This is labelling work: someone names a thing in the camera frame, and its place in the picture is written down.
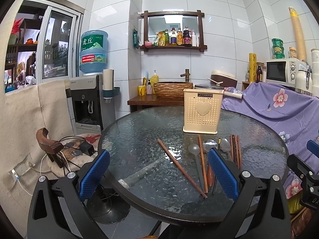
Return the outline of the translucent plastic ladle spoon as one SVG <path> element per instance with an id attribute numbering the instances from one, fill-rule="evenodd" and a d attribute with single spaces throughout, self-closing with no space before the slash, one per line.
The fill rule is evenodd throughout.
<path id="1" fill-rule="evenodd" d="M 191 154 L 193 154 L 194 157 L 195 157 L 195 162 L 196 162 L 196 166 L 197 166 L 199 180 L 200 180 L 200 183 L 201 183 L 202 190 L 204 190 L 204 178 L 203 178 L 202 167 L 201 167 L 200 158 L 199 158 L 200 147 L 197 144 L 190 144 L 188 146 L 188 151 Z"/>

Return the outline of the brown wooden chopstick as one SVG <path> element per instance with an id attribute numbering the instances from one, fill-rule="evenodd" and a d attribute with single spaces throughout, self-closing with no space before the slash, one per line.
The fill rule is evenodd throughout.
<path id="1" fill-rule="evenodd" d="M 170 160 L 175 164 L 175 166 L 182 172 L 185 178 L 192 184 L 192 186 L 202 195 L 204 199 L 207 199 L 207 195 L 205 192 L 197 185 L 197 183 L 192 179 L 192 177 L 185 171 L 182 165 L 175 159 L 175 157 L 169 152 L 165 144 L 160 140 L 157 139 L 157 142 L 162 147 L 166 155 L 170 158 Z"/>
<path id="2" fill-rule="evenodd" d="M 230 146 L 231 146 L 231 159 L 237 166 L 237 158 L 236 158 L 236 135 L 231 134 L 230 135 Z"/>
<path id="3" fill-rule="evenodd" d="M 202 163 L 202 173 L 203 173 L 203 179 L 204 179 L 204 192 L 208 193 L 208 182 L 207 182 L 207 172 L 206 172 L 206 165 L 205 165 L 205 159 L 204 159 L 204 150 L 202 145 L 202 138 L 201 135 L 198 134 L 198 144 L 200 147 L 200 157 L 201 157 L 201 163 Z"/>
<path id="4" fill-rule="evenodd" d="M 239 136 L 236 135 L 236 158 L 237 158 L 237 166 L 240 170 L 242 170 L 242 152 L 241 152 L 241 144 Z"/>

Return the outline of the water dispenser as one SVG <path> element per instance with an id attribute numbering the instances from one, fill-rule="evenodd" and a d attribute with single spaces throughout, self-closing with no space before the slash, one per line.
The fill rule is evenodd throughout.
<path id="1" fill-rule="evenodd" d="M 116 120 L 114 99 L 103 97 L 101 74 L 70 79 L 70 93 L 76 134 L 100 134 Z"/>

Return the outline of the tall beige rolled mat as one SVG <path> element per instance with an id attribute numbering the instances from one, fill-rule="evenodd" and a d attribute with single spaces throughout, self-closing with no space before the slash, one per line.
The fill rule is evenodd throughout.
<path id="1" fill-rule="evenodd" d="M 294 29 L 296 45 L 297 45 L 297 58 L 300 61 L 307 61 L 307 52 L 305 47 L 305 40 L 302 30 L 302 25 L 299 20 L 298 14 L 293 7 L 289 7 L 289 13 L 292 21 L 292 27 Z"/>

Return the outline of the black gold-tipped chopstick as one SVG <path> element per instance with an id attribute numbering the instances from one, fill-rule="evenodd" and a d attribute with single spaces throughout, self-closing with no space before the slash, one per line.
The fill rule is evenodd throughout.
<path id="1" fill-rule="evenodd" d="M 221 138 L 218 138 L 218 142 L 217 142 L 217 147 L 215 148 L 215 151 L 217 153 L 220 152 L 220 148 L 221 148 Z M 219 168 L 219 158 L 218 155 L 215 157 L 216 159 L 214 160 L 214 184 L 213 184 L 213 190 L 212 190 L 212 195 L 215 195 L 216 193 L 216 188 L 217 188 L 217 181 L 218 181 L 218 177 L 217 177 L 217 173 L 218 173 L 218 168 Z"/>

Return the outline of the round glass table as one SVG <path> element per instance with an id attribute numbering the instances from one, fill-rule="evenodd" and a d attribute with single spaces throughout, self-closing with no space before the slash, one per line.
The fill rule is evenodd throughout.
<path id="1" fill-rule="evenodd" d="M 195 157 L 188 151 L 198 134 L 185 133 L 184 109 L 153 107 L 128 114 L 108 126 L 98 148 L 110 153 L 106 179 L 120 197 L 140 212 L 161 221 L 220 222 L 233 205 L 218 184 L 208 198 L 185 178 L 157 142 L 169 152 L 201 188 Z"/>

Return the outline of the blue water jug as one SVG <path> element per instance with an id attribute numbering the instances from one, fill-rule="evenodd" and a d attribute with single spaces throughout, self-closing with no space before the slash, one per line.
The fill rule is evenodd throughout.
<path id="1" fill-rule="evenodd" d="M 101 73 L 107 68 L 108 33 L 91 30 L 81 35 L 79 69 L 83 74 Z"/>

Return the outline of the yellow foil roll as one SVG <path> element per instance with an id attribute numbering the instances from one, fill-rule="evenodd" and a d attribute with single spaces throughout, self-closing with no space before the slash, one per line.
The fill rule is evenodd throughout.
<path id="1" fill-rule="evenodd" d="M 256 82 L 257 58 L 255 53 L 249 53 L 249 82 Z"/>

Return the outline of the brass faucet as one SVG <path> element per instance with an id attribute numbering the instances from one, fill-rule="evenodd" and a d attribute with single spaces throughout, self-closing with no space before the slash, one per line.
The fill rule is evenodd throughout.
<path id="1" fill-rule="evenodd" d="M 185 69 L 185 72 L 183 74 L 180 74 L 180 77 L 185 77 L 185 82 L 190 82 L 190 70 Z"/>

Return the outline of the green stacked bowls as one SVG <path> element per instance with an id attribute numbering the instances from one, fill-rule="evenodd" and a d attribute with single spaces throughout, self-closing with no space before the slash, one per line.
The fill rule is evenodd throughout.
<path id="1" fill-rule="evenodd" d="M 285 58 L 283 40 L 279 38 L 272 38 L 272 47 L 273 47 L 273 57 L 274 59 Z"/>

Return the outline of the woven basin sink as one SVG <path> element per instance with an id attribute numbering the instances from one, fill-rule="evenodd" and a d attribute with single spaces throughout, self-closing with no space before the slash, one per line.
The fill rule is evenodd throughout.
<path id="1" fill-rule="evenodd" d="M 193 89 L 193 83 L 188 82 L 157 82 L 153 84 L 154 93 L 161 98 L 181 98 L 184 89 Z"/>

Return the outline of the sliding window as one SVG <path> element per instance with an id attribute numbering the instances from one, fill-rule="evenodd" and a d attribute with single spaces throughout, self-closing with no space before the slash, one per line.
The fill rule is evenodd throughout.
<path id="1" fill-rule="evenodd" d="M 4 92 L 77 77 L 82 22 L 69 2 L 23 0 L 7 44 Z"/>

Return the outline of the beige perforated utensil holder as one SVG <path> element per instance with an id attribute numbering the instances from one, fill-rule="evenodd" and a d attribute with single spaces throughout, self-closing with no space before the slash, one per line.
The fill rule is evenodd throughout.
<path id="1" fill-rule="evenodd" d="M 186 133 L 217 134 L 224 90 L 184 89 Z"/>

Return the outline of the white electric kettle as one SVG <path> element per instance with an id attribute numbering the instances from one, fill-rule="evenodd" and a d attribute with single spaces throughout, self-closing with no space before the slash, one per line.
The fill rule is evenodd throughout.
<path id="1" fill-rule="evenodd" d="M 300 94 L 312 95 L 312 78 L 309 65 L 307 65 L 306 68 L 298 70 L 295 81 L 295 91 Z"/>

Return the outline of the yellow mug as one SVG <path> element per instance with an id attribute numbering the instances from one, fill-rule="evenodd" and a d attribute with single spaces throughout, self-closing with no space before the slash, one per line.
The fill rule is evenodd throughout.
<path id="1" fill-rule="evenodd" d="M 145 85 L 138 86 L 138 95 L 146 96 L 147 95 L 147 87 Z"/>

